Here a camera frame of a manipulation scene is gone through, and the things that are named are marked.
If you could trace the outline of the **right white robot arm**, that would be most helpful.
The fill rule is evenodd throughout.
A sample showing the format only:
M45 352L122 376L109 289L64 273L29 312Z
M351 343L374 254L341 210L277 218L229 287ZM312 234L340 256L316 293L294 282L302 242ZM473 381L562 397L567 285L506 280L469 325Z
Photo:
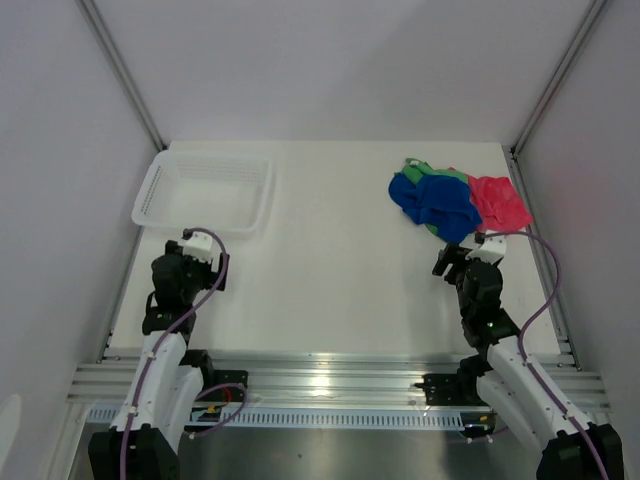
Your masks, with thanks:
M524 329L501 303L499 264L506 242L496 234L469 249L447 244L432 273L456 289L461 326L475 355L463 359L450 383L425 379L429 404L484 403L513 435L538 454L539 479L622 479L621 438L591 420L527 353Z

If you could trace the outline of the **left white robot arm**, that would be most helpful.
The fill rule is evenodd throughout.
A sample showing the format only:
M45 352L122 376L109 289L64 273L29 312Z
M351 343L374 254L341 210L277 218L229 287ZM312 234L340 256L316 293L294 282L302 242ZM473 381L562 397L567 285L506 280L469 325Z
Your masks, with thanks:
M189 341L198 309L225 289L229 261L220 238L202 228L167 241L152 261L134 378L108 430L89 441L94 478L179 478L179 443L192 405L217 387L210 355L190 349Z

